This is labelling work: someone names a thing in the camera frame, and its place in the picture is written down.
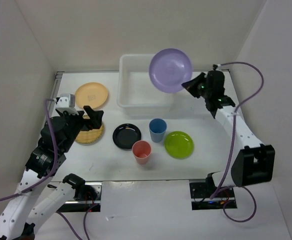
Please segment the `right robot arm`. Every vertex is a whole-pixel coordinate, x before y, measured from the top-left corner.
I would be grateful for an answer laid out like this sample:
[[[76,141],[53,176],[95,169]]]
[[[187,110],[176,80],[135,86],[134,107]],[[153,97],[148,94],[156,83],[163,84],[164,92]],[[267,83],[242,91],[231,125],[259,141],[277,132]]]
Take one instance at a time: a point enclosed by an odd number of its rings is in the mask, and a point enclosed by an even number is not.
[[[205,191],[214,198],[225,187],[246,187],[270,182],[275,149],[259,140],[239,115],[239,106],[225,95],[225,75],[219,70],[200,73],[182,83],[194,98],[203,98],[206,109],[230,136],[230,151],[224,171],[208,174]]]

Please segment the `orange plastic plate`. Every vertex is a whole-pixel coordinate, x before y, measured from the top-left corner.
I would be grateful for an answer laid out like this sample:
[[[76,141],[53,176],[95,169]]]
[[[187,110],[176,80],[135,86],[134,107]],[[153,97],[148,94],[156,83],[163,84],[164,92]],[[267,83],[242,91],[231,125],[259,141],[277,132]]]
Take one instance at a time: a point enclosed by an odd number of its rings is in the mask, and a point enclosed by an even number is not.
[[[78,107],[90,106],[92,109],[101,107],[108,99],[108,89],[101,83],[89,82],[80,86],[75,92]]]

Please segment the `purple plastic plate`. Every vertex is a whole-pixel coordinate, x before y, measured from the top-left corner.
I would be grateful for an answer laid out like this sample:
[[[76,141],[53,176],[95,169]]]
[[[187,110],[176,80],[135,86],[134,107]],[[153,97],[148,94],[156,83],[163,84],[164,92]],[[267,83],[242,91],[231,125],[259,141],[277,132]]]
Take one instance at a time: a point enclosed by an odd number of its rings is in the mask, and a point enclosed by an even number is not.
[[[153,56],[148,74],[151,83],[159,91],[175,94],[183,89],[183,83],[191,80],[193,66],[190,58],[183,51],[166,48]]]

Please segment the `yellow woven pattern plate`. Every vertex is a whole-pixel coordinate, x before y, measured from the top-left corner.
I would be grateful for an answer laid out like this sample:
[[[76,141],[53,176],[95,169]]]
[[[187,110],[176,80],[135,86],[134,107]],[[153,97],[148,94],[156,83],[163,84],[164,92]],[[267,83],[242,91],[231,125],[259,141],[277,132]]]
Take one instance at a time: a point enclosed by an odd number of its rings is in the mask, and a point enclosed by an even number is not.
[[[88,131],[81,130],[77,135],[75,142],[81,145],[92,145],[96,143],[104,134],[105,126],[102,122],[101,127]]]

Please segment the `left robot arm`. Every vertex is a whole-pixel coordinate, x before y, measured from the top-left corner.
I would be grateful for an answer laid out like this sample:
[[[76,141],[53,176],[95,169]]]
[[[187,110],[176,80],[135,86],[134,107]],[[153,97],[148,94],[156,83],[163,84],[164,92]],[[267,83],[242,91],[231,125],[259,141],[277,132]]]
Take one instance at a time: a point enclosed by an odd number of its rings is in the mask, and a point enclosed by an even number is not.
[[[70,197],[80,200],[85,196],[85,180],[70,173],[51,195],[36,203],[66,160],[65,154],[78,134],[101,128],[104,115],[102,110],[93,110],[90,106],[80,111],[58,107],[56,112],[57,116],[46,118],[15,193],[1,198],[9,203],[0,214],[0,240],[33,240],[36,231]]]

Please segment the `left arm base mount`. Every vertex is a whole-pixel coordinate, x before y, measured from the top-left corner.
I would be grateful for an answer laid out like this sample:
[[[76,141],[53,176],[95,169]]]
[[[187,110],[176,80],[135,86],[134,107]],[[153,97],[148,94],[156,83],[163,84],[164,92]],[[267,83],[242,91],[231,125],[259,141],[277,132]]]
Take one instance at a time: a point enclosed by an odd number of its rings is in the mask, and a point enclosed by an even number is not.
[[[102,182],[86,182],[76,197],[67,200],[58,211],[61,213],[84,213],[94,206],[90,212],[100,212]]]

